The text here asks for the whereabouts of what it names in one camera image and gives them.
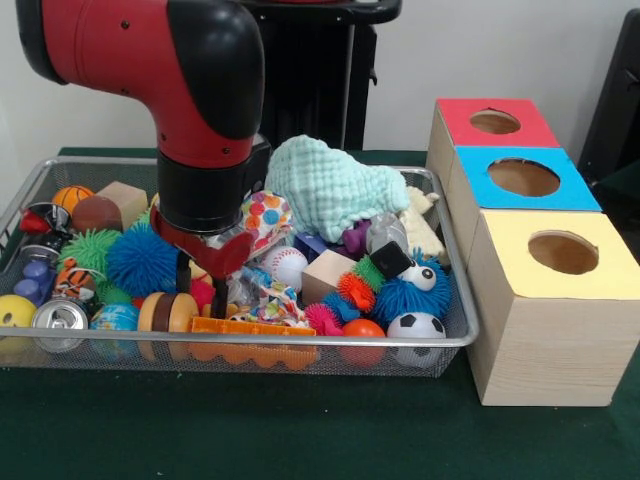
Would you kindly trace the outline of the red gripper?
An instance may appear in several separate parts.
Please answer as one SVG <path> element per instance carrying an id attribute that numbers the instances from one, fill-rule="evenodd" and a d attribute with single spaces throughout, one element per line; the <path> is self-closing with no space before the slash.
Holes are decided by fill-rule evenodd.
<path id="1" fill-rule="evenodd" d="M 212 277 L 214 296 L 211 301 L 211 317 L 227 317 L 228 275 L 242 268 L 249 259 L 253 236 L 248 232 L 235 235 L 214 248 L 200 235 L 188 233 L 170 225 L 157 208 L 150 210 L 150 225 L 163 240 L 182 252 L 177 257 L 177 291 L 189 293 L 191 289 L 190 258 Z"/>

